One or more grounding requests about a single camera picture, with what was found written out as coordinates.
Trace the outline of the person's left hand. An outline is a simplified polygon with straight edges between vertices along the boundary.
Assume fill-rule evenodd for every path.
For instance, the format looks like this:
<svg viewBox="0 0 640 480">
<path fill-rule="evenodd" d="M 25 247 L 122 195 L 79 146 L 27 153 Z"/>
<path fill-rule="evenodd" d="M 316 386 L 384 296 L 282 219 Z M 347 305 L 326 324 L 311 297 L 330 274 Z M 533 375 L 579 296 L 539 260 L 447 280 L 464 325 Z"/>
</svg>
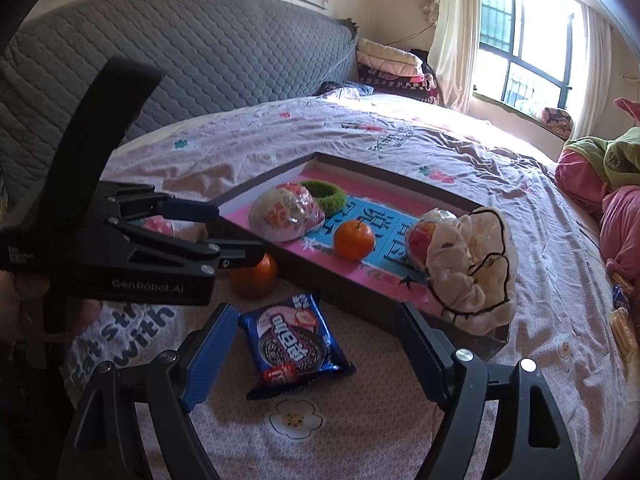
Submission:
<svg viewBox="0 0 640 480">
<path fill-rule="evenodd" d="M 70 344 L 96 322 L 103 310 L 101 301 L 85 299 L 64 307 L 54 320 L 61 327 L 44 327 L 44 297 L 50 283 L 44 278 L 14 276 L 1 272 L 1 341 L 43 340 Z"/>
</svg>

